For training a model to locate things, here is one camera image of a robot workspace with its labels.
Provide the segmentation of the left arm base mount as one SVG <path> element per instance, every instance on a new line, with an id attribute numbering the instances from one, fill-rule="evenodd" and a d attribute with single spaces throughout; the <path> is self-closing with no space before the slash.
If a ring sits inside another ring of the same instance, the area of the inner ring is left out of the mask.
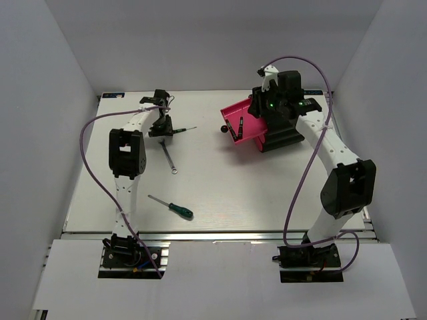
<path id="1" fill-rule="evenodd" d="M 151 257 L 143 247 L 137 247 L 135 256 L 113 252 L 105 247 L 102 252 L 99 279 L 154 279 L 160 280 L 151 259 L 154 260 L 161 275 L 165 273 L 162 247 L 148 247 Z"/>

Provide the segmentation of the black drawer cabinet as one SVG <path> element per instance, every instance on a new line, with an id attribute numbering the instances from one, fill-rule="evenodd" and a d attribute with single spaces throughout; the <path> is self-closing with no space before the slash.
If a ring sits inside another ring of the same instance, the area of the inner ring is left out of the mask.
<path id="1" fill-rule="evenodd" d="M 298 117 L 305 116 L 311 111 L 321 112 L 322 107 L 315 99 L 306 99 L 304 90 L 299 88 L 299 101 L 296 104 L 297 117 L 295 119 L 286 120 L 278 114 L 261 117 L 267 124 L 268 132 L 265 135 L 266 141 L 262 144 L 262 150 L 260 151 L 265 153 L 302 142 L 304 136 L 296 129 Z"/>

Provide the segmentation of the pink top drawer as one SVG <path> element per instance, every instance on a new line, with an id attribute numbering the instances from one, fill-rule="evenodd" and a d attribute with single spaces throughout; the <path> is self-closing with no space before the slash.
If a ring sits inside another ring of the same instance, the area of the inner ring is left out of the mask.
<path id="1" fill-rule="evenodd" d="M 236 145 L 254 140 L 258 149 L 262 150 L 262 144 L 266 141 L 265 135 L 268 132 L 268 127 L 264 119 L 261 117 L 255 118 L 249 114 L 248 109 L 251 102 L 252 98 L 248 97 L 221 109 L 220 113 Z"/>

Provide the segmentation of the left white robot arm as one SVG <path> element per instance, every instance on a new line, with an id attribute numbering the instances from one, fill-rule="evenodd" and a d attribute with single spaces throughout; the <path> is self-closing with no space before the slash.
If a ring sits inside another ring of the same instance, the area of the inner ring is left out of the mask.
<path id="1" fill-rule="evenodd" d="M 164 133 L 170 124 L 166 114 L 170 94 L 157 89 L 152 97 L 143 97 L 139 102 L 141 112 L 136 113 L 120 129 L 109 132 L 109 168 L 112 170 L 116 199 L 120 208 L 116 210 L 109 247 L 127 266 L 137 264 L 141 249 L 133 236 L 136 233 L 133 216 L 137 207 L 137 188 L 146 168 L 144 137 L 149 131 Z"/>

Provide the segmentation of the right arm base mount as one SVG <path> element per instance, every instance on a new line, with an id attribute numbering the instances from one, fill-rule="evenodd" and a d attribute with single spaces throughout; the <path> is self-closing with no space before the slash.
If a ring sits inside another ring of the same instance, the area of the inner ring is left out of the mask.
<path id="1" fill-rule="evenodd" d="M 282 283 L 341 283 L 341 260 L 335 244 L 323 248 L 278 247 L 272 257 L 278 263 Z"/>

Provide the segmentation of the small green precision screwdriver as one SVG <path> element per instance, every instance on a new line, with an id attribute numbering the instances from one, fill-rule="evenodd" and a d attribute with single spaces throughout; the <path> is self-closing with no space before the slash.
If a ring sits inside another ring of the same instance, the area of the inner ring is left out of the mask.
<path id="1" fill-rule="evenodd" d="M 195 126 L 195 127 L 189 127 L 189 128 L 174 129 L 173 130 L 173 134 L 183 133 L 183 132 L 186 132 L 186 131 L 189 131 L 189 130 L 192 130 L 192 129 L 196 129 L 196 128 L 197 128 L 197 126 Z"/>

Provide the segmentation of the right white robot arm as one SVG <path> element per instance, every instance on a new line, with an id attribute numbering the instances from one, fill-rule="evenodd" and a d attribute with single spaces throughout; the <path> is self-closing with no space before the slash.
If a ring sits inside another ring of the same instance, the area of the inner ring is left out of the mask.
<path id="1" fill-rule="evenodd" d="M 328 247 L 344 225 L 371 204 L 376 166 L 362 160 L 340 139 L 314 98 L 306 98 L 298 71 L 278 71 L 273 65 L 261 67 L 262 86 L 253 94 L 251 112 L 259 117 L 269 111 L 294 126 L 322 162 L 328 178 L 320 192 L 322 210 L 302 242 L 302 260 L 311 266 L 324 260 Z"/>

